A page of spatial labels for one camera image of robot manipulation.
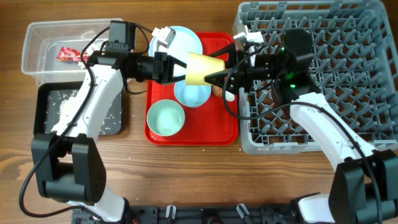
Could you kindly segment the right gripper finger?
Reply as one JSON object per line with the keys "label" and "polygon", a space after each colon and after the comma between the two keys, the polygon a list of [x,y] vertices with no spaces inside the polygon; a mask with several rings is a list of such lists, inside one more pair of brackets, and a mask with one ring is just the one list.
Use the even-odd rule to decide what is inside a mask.
{"label": "right gripper finger", "polygon": [[204,81],[222,89],[234,89],[236,88],[236,84],[235,81],[233,81],[233,75],[234,72],[230,68],[206,75]]}
{"label": "right gripper finger", "polygon": [[228,44],[227,46],[217,50],[216,52],[213,52],[211,54],[209,54],[209,57],[218,57],[221,56],[223,54],[228,54],[228,58],[229,59],[234,59],[236,57],[236,47],[235,47],[235,43],[232,44]]}

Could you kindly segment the white plastic spoon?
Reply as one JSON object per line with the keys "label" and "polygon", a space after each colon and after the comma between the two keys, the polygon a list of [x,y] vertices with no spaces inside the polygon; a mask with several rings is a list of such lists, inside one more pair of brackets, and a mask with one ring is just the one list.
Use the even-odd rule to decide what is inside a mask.
{"label": "white plastic spoon", "polygon": [[232,102],[235,100],[235,95],[226,91],[224,94],[224,97],[226,98],[227,101]]}

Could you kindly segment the light blue plate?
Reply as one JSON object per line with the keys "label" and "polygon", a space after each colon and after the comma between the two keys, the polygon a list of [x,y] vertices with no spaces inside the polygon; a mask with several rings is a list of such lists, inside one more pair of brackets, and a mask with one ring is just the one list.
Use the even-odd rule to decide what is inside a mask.
{"label": "light blue plate", "polygon": [[169,48],[165,48],[152,37],[149,46],[149,56],[153,57],[155,52],[166,52],[168,55],[188,63],[190,52],[203,53],[203,46],[199,37],[192,30],[182,26],[169,26],[176,31],[176,36]]}

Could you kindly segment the yellow plastic cup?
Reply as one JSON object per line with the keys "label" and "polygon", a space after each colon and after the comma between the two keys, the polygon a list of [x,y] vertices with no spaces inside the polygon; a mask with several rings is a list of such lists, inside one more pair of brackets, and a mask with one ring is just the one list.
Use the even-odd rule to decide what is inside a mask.
{"label": "yellow plastic cup", "polygon": [[185,84],[210,85],[210,83],[205,81],[205,77],[224,69],[224,60],[190,52],[186,67]]}

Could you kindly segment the light blue bowl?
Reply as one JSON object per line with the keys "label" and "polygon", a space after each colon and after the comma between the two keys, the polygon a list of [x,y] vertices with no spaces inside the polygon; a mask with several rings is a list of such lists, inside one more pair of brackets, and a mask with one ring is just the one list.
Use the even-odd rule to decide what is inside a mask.
{"label": "light blue bowl", "polygon": [[174,95],[182,105],[197,108],[208,101],[211,95],[211,87],[207,85],[187,85],[183,80],[174,85]]}

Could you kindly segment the green bowl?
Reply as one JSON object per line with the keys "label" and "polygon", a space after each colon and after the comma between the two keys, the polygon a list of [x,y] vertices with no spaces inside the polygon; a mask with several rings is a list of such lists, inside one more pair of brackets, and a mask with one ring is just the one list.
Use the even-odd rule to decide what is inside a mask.
{"label": "green bowl", "polygon": [[185,124],[182,106],[173,100],[160,100],[147,112],[147,125],[156,135],[168,137],[177,134]]}

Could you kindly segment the red snack wrapper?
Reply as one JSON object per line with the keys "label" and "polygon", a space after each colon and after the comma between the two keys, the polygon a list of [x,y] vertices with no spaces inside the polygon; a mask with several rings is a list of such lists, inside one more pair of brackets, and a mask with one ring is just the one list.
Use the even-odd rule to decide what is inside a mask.
{"label": "red snack wrapper", "polygon": [[87,61],[89,55],[87,53],[83,54],[81,57],[81,52],[69,47],[62,47],[56,56],[56,59],[61,62],[82,62]]}

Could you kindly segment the pile of white rice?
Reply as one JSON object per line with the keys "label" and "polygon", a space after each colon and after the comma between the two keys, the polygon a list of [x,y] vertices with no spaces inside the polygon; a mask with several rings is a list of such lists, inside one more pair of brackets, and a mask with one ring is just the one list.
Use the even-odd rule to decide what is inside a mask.
{"label": "pile of white rice", "polygon": [[[60,121],[64,109],[73,104],[78,89],[50,90],[47,94],[47,106],[42,122],[42,131],[38,133],[50,133],[53,127]],[[122,93],[119,93],[111,103],[109,110],[99,130],[100,136],[117,135],[122,129]]]}

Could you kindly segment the white napkin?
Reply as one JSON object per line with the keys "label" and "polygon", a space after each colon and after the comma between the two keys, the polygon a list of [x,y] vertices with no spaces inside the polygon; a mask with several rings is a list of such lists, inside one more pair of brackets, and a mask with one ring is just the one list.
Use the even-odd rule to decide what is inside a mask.
{"label": "white napkin", "polygon": [[[101,48],[103,41],[96,41],[95,43],[91,44],[88,49],[83,54],[83,59],[86,62],[88,57],[94,52]],[[80,69],[85,69],[83,62],[78,62],[78,66]]]}

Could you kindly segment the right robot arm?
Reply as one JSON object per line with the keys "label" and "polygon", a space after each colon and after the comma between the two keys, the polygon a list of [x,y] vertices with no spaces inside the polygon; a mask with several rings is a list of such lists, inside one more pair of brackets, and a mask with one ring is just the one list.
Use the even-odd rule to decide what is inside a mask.
{"label": "right robot arm", "polygon": [[260,33],[244,34],[210,55],[190,52],[182,77],[189,85],[214,85],[224,93],[250,90],[254,80],[271,88],[284,110],[318,144],[335,172],[328,194],[294,200],[293,223],[382,223],[397,216],[397,154],[379,151],[333,111],[310,77],[313,39],[303,29],[285,32],[273,54]]}

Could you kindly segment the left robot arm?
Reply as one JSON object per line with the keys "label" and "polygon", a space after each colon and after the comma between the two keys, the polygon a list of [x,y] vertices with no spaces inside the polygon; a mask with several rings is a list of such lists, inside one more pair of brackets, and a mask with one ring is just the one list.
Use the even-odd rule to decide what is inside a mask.
{"label": "left robot arm", "polygon": [[96,147],[100,127],[128,78],[169,84],[184,79],[174,76],[174,66],[186,63],[156,52],[95,51],[84,64],[85,81],[71,111],[64,111],[48,133],[38,133],[31,144],[34,167],[27,176],[36,177],[39,194],[67,203],[101,223],[137,223],[129,202],[106,186],[106,169]]}

